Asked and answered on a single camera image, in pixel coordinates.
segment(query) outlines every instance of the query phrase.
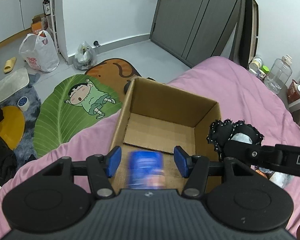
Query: cardboard package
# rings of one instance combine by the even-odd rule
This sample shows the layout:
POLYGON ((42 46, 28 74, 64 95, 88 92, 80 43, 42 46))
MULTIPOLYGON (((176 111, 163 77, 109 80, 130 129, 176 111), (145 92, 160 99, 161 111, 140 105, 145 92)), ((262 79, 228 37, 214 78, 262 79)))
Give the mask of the cardboard package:
POLYGON ((38 35, 40 31, 42 31, 42 24, 40 22, 31 23, 31 31, 33 34, 38 35))
MULTIPOLYGON (((211 161, 218 161, 218 154, 206 138, 211 123, 220 119, 216 101, 149 79, 134 79, 110 146, 110 149, 116 145, 122 148, 121 163, 111 180, 114 190, 118 193, 127 187, 129 152, 155 150, 163 153, 166 188, 181 192, 186 179, 174 163, 174 147, 180 145, 189 155, 205 155, 211 161)), ((220 177, 209 177, 206 191, 220 183, 220 177)))
POLYGON ((31 24, 31 31, 33 34, 38 35, 40 31, 46 30, 48 28, 48 22, 44 13, 38 14, 33 17, 31 24))

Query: yellow slipper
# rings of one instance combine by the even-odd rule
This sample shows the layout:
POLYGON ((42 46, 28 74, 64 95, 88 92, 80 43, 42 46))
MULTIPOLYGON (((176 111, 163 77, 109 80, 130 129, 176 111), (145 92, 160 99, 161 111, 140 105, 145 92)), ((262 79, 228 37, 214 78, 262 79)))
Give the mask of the yellow slipper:
POLYGON ((13 69, 16 61, 17 61, 16 57, 12 57, 11 59, 7 60, 5 66, 4 66, 3 72, 5 74, 9 73, 13 69))

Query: white wall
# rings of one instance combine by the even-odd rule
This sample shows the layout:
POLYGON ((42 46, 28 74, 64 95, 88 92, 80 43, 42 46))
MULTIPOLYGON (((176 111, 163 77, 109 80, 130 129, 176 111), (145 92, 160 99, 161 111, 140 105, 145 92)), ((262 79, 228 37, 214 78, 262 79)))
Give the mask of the white wall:
POLYGON ((259 5, 257 54, 271 67, 276 58, 292 57, 292 78, 300 75, 300 0, 256 0, 259 5))
POLYGON ((58 45, 62 56, 68 61, 68 52, 66 47, 65 26, 63 21, 63 3, 62 0, 54 0, 56 14, 56 28, 58 35, 58 45))
POLYGON ((149 34, 157 0, 62 0, 62 4, 66 50, 71 56, 83 41, 103 45, 149 34))

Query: blue gripper pad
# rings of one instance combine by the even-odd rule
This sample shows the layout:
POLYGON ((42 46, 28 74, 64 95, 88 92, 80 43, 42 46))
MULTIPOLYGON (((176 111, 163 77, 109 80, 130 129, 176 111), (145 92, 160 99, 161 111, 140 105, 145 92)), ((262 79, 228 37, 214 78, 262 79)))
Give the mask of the blue gripper pad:
POLYGON ((173 158, 181 176, 183 178, 188 178, 190 176, 190 171, 187 167, 186 158, 177 147, 173 150, 173 158))
POLYGON ((107 168, 106 175, 108 178, 112 178, 119 167, 121 162, 121 147, 114 147, 107 155, 107 168))

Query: white towel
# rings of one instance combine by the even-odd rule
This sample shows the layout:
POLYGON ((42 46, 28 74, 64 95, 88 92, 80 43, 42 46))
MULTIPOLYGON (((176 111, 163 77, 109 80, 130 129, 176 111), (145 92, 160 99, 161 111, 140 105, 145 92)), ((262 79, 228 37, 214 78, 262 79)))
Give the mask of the white towel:
POLYGON ((0 102, 29 84, 29 76, 25 67, 20 68, 0 80, 0 102))

